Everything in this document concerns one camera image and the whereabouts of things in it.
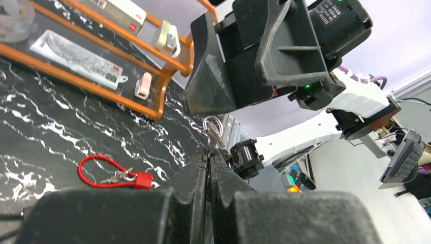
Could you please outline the clear tape roll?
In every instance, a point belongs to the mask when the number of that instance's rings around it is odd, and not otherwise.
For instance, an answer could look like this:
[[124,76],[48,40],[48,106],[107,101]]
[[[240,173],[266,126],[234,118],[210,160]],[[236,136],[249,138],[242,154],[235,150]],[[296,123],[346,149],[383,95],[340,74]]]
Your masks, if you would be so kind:
[[30,1],[1,1],[1,43],[26,40],[35,18]]

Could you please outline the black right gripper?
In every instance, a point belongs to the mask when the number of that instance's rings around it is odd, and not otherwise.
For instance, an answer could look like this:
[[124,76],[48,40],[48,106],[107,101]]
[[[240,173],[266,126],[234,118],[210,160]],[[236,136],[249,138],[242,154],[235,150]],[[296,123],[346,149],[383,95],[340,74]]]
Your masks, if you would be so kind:
[[211,16],[202,14],[191,23],[188,113],[225,114],[276,97],[277,87],[287,94],[328,79],[304,1],[234,1],[232,8],[216,29],[225,63]]

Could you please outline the white red staple box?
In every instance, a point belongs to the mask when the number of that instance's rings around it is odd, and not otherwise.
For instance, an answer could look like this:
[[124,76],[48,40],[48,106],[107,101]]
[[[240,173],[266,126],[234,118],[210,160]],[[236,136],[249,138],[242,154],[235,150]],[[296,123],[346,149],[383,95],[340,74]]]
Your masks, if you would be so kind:
[[147,13],[130,0],[82,0],[82,4],[138,36]]

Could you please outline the packaged blister card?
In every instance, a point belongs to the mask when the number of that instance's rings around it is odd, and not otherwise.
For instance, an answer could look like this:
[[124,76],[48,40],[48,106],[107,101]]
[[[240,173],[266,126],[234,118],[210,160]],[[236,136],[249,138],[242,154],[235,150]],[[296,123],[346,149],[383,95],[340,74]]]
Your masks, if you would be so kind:
[[120,83],[125,83],[129,79],[122,74],[122,67],[51,30],[46,30],[29,48],[90,81],[110,89],[117,89]]

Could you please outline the black keyboard device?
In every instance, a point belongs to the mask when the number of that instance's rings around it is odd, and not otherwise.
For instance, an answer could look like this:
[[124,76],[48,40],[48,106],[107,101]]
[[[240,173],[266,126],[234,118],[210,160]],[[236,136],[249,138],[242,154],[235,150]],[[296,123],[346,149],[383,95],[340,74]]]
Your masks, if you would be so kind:
[[411,182],[418,174],[424,148],[421,137],[414,130],[408,130],[396,151],[388,154],[390,162],[380,178],[379,189],[397,188]]

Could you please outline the small pink white eraser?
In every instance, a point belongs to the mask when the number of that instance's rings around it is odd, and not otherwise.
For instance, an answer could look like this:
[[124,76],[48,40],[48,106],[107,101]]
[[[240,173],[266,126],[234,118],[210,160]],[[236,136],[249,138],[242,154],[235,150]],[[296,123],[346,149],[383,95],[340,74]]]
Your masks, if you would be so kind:
[[151,81],[151,73],[145,72],[136,82],[135,97],[146,100],[150,92]]

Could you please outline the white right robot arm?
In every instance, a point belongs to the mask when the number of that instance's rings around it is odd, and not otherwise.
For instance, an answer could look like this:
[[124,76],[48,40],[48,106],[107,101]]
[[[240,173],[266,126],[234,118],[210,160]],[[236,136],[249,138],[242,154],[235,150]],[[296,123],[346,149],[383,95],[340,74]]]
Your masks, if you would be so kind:
[[[234,1],[219,23],[203,14],[191,23],[194,63],[184,90],[187,112],[204,116],[206,154],[218,147],[227,165],[248,179],[281,168],[334,138],[359,139],[384,126],[398,103],[370,81],[341,68],[373,21],[359,1]],[[287,95],[315,117],[269,136],[229,146],[219,114]]]

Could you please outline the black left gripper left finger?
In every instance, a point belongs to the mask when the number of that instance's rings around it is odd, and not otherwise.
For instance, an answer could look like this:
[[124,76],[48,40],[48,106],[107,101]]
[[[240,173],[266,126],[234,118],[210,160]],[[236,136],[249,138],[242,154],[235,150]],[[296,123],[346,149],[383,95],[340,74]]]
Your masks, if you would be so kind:
[[203,243],[206,152],[152,190],[49,193],[25,215],[16,243]]

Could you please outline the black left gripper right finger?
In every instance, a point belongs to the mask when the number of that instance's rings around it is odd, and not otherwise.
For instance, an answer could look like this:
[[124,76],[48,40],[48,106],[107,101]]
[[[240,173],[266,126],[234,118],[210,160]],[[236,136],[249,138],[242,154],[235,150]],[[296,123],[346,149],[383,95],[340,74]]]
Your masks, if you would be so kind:
[[219,152],[209,159],[215,243],[381,243],[347,192],[258,192]]

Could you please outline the silver brass-lock keys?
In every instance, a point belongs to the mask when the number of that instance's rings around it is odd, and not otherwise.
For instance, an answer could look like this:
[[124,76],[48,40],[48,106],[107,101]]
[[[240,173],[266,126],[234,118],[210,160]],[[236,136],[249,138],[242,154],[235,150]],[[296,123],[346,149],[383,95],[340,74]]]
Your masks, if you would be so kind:
[[224,149],[225,144],[222,139],[224,127],[222,122],[215,116],[207,116],[203,120],[203,128],[208,137],[207,143],[207,157],[210,158],[216,146],[219,149]]

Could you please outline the orange wooden shelf rack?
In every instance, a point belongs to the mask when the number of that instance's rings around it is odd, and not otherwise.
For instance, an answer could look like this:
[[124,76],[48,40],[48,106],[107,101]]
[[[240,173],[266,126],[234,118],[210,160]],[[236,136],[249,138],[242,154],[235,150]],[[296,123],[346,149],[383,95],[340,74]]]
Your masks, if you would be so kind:
[[107,1],[1,1],[1,57],[158,120],[175,74],[188,76],[191,35],[138,10],[123,28]]

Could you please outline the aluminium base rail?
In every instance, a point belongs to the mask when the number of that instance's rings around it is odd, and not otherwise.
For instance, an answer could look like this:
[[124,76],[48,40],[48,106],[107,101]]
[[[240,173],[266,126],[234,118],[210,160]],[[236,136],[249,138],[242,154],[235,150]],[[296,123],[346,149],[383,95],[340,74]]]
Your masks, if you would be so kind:
[[396,99],[415,97],[430,90],[430,68],[405,81],[391,91]]

